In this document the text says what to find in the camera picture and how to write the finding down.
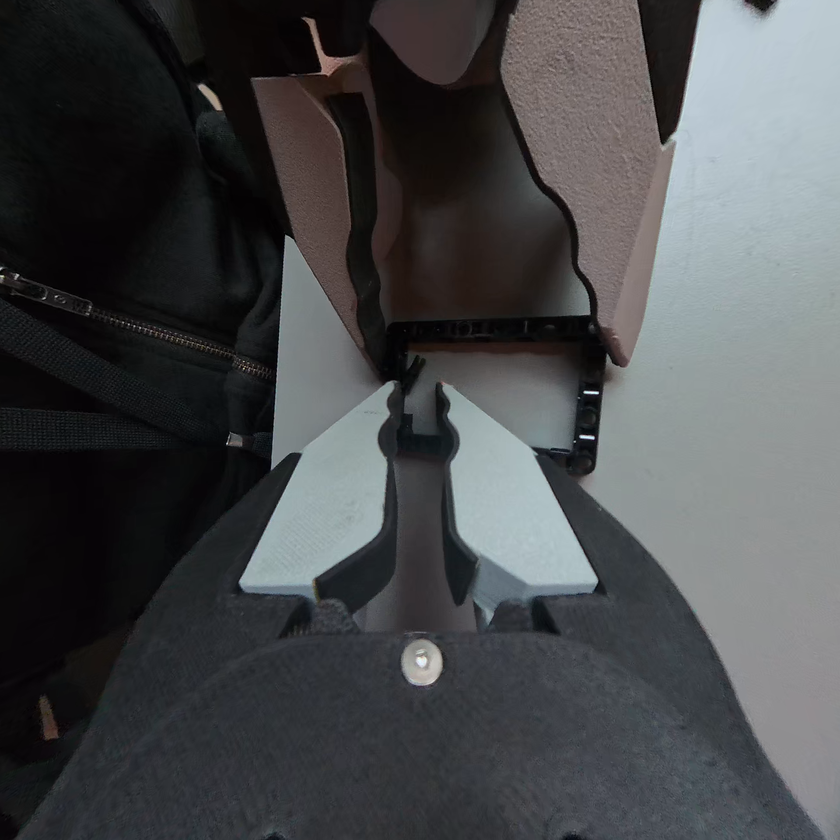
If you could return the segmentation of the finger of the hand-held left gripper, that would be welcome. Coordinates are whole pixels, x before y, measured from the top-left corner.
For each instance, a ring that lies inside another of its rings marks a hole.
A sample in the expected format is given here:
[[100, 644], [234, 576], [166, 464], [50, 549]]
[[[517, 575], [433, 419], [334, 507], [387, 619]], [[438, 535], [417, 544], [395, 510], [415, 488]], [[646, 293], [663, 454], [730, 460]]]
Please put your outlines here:
[[298, 21], [317, 69], [254, 78], [259, 117], [291, 236], [353, 344], [385, 378], [376, 229], [387, 177], [367, 56], [364, 48], [329, 56], [316, 21]]
[[637, 345], [673, 141], [661, 143], [635, 1], [517, 2], [500, 77], [539, 181], [576, 235], [573, 263], [619, 366]]

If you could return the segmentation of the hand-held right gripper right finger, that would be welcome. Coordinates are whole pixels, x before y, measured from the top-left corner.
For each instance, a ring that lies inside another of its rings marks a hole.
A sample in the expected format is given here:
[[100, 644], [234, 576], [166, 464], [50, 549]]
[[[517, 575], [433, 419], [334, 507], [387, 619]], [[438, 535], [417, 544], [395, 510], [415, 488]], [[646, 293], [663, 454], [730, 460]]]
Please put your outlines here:
[[590, 595], [598, 577], [531, 447], [452, 385], [436, 384], [444, 570], [457, 606]]

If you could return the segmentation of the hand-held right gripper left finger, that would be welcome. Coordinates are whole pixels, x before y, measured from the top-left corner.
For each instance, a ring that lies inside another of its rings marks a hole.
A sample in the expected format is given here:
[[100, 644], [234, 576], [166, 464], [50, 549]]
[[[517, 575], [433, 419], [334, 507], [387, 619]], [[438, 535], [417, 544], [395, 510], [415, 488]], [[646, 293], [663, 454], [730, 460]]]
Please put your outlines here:
[[396, 567], [394, 461], [403, 391], [389, 381], [299, 454], [239, 579], [242, 592], [366, 607]]

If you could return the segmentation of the black rectangular lego frame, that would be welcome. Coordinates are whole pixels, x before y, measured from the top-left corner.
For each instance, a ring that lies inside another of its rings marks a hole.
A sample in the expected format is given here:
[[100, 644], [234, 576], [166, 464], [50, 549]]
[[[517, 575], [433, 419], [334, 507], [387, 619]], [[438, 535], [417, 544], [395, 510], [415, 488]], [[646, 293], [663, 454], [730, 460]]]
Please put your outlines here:
[[588, 476], [596, 466], [600, 437], [606, 347], [590, 316], [530, 318], [478, 318], [393, 322], [385, 330], [381, 371], [396, 379], [397, 359], [413, 345], [577, 343], [581, 346], [579, 387], [570, 448], [537, 447], [545, 457], [571, 476]]

